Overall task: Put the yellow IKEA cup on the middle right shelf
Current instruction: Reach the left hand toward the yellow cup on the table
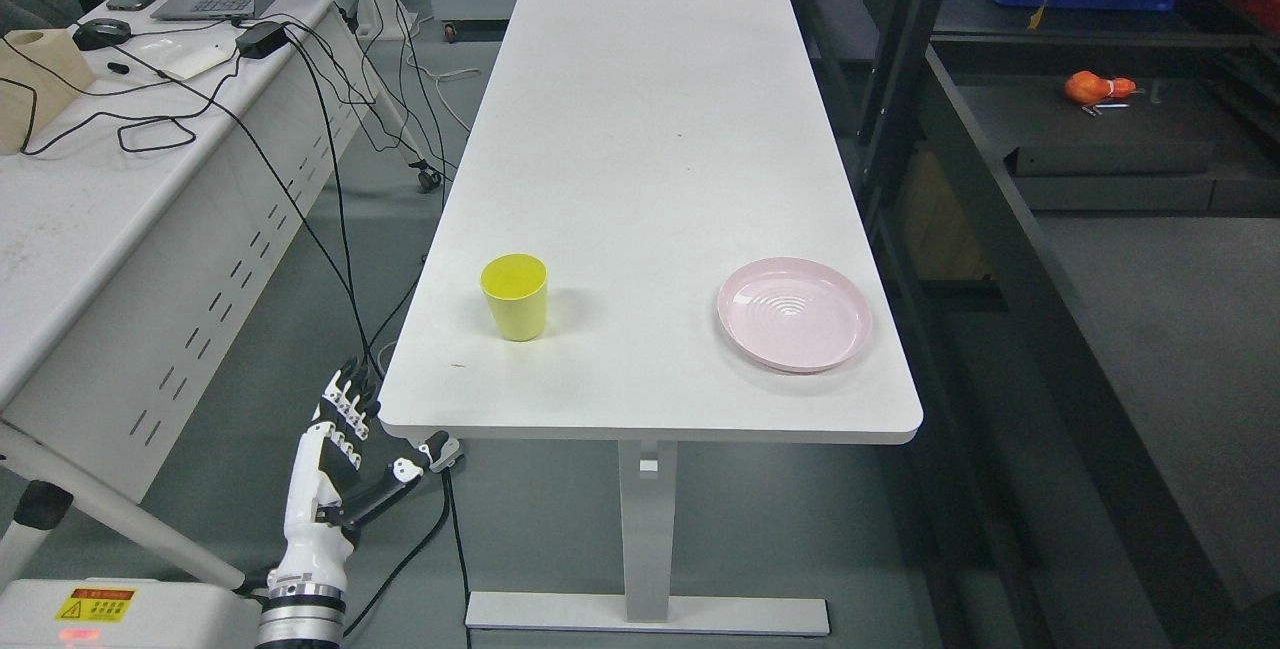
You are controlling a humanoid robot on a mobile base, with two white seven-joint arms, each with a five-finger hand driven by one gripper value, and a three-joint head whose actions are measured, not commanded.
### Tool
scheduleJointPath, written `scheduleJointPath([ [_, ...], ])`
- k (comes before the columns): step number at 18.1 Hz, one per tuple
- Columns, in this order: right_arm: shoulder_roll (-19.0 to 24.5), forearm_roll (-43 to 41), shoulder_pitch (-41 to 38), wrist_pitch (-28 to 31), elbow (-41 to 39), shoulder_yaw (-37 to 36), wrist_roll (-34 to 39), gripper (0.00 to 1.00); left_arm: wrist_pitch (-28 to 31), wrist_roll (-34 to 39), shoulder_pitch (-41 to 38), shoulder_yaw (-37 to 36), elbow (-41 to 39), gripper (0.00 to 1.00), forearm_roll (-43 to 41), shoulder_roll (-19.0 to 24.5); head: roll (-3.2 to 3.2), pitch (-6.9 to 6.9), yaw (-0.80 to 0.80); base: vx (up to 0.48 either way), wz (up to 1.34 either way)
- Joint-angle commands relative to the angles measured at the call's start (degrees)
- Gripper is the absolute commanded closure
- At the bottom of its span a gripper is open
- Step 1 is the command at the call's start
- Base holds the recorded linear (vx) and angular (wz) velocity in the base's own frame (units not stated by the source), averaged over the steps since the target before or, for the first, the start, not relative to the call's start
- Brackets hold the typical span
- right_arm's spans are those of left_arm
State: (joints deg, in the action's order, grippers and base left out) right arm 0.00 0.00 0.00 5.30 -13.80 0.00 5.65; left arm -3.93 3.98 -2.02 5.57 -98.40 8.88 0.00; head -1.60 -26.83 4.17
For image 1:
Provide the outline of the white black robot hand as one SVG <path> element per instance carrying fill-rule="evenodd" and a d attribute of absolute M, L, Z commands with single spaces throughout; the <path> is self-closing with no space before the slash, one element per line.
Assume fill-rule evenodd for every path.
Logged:
<path fill-rule="evenodd" d="M 415 456 L 393 460 L 374 483 L 362 484 L 364 448 L 380 408 L 376 394 L 369 365 L 358 358 L 347 358 L 321 390 L 294 454 L 283 520 L 287 548 L 268 575 L 270 598 L 342 597 L 346 561 L 362 529 L 426 474 L 442 474 L 462 456 L 458 439 L 434 431 Z"/>

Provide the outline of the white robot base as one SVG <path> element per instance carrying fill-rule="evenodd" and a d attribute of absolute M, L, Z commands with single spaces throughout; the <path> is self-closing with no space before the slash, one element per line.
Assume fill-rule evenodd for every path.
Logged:
<path fill-rule="evenodd" d="M 259 603 L 204 582 L 18 580 L 1 599 L 4 648 L 252 648 Z"/>

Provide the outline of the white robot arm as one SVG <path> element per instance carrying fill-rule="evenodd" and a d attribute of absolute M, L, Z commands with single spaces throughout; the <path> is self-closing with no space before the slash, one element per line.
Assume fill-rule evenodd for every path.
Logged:
<path fill-rule="evenodd" d="M 268 590 L 256 648 L 339 648 L 346 595 L 320 582 L 292 582 Z"/>

